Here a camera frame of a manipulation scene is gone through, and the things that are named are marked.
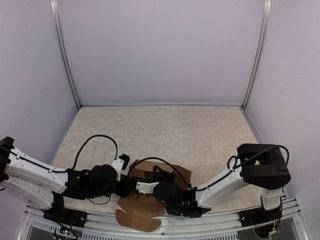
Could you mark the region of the brown cardboard box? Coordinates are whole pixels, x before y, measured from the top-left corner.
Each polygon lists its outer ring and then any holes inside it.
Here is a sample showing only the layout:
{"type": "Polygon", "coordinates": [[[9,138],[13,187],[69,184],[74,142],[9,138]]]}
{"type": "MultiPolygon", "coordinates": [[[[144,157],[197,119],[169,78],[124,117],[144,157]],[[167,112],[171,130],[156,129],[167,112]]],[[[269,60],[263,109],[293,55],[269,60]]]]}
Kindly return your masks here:
{"type": "MultiPolygon", "coordinates": [[[[155,162],[154,158],[143,162],[136,160],[130,166],[128,176],[133,180],[150,183],[154,166],[175,173],[174,183],[183,190],[190,189],[190,177],[192,174],[190,170],[180,165],[169,165],[161,160],[155,162]]],[[[157,217],[164,215],[167,211],[154,196],[139,193],[136,190],[136,184],[133,184],[134,190],[127,197],[121,197],[117,201],[120,208],[115,211],[116,221],[123,227],[147,233],[153,232],[162,224],[162,221],[157,217]]]]}

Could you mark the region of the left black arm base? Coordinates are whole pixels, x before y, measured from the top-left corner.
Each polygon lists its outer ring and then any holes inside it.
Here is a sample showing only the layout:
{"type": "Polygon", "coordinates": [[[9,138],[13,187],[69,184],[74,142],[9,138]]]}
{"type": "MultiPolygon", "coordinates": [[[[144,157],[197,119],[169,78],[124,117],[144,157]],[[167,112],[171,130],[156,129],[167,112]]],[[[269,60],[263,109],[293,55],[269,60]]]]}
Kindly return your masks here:
{"type": "Polygon", "coordinates": [[[53,194],[53,202],[49,209],[43,210],[43,217],[57,224],[71,227],[83,228],[85,226],[88,213],[81,210],[66,208],[64,197],[60,194],[53,194]]]}

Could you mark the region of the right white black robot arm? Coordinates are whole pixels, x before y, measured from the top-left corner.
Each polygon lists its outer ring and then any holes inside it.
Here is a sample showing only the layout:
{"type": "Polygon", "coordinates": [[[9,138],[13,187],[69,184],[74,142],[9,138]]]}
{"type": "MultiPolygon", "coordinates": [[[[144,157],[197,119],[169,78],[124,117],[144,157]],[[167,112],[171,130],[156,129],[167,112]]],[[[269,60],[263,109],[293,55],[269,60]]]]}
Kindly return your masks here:
{"type": "Polygon", "coordinates": [[[138,182],[135,189],[154,196],[170,215],[199,218],[229,195],[253,185],[263,190],[261,205],[242,211],[241,218],[253,217],[260,222],[280,219],[281,194],[291,180],[290,157],[283,156],[283,151],[290,153],[283,145],[244,143],[237,148],[237,155],[229,158],[226,169],[198,187],[186,183],[188,189],[183,190],[168,180],[156,180],[138,182]]]}

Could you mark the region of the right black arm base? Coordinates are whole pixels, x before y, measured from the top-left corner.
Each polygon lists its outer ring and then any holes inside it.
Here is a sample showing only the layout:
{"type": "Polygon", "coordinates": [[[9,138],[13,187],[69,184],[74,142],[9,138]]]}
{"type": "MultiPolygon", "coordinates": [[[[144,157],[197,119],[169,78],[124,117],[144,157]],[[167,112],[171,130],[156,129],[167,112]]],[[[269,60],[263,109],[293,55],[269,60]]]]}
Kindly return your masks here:
{"type": "Polygon", "coordinates": [[[270,221],[280,220],[282,218],[283,203],[281,199],[279,206],[271,210],[265,209],[262,197],[260,198],[260,200],[260,207],[249,210],[242,210],[238,213],[242,227],[263,224],[270,221]]]}

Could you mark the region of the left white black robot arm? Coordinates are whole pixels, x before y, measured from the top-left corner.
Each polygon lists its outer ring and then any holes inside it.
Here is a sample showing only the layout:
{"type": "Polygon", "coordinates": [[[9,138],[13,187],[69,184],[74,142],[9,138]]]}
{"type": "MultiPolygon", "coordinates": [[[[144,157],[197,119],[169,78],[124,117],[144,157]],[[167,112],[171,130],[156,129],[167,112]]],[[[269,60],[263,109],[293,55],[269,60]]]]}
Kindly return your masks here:
{"type": "Polygon", "coordinates": [[[14,146],[6,136],[0,141],[0,185],[21,194],[21,197],[48,211],[63,223],[70,218],[64,198],[92,200],[116,194],[127,197],[133,190],[132,181],[122,171],[129,163],[122,154],[111,165],[95,165],[92,169],[64,169],[36,160],[14,146]]]}

